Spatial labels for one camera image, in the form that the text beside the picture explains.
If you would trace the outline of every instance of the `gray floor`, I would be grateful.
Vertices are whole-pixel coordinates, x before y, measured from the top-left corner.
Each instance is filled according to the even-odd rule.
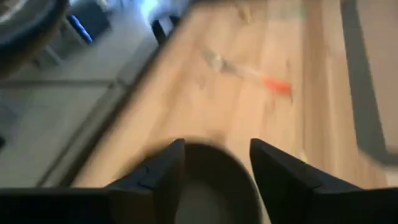
[[[111,31],[61,66],[28,64],[2,81],[13,85],[0,89],[0,187],[57,184],[157,48],[147,20],[151,1],[128,2],[112,15]],[[66,159],[54,167],[61,154]]]

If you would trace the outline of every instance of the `orange object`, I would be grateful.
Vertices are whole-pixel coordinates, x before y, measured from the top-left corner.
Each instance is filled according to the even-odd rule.
[[[272,77],[264,77],[263,85],[271,90],[278,91],[289,96],[292,96],[292,85],[289,82],[278,80]]]

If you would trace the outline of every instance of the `wooden floor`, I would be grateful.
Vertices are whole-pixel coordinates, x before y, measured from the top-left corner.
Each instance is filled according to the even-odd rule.
[[[290,82],[292,97],[213,70],[204,49]],[[356,145],[339,1],[192,7],[75,185],[102,187],[175,138],[220,144],[250,174],[249,140],[261,138],[360,187],[387,185]]]

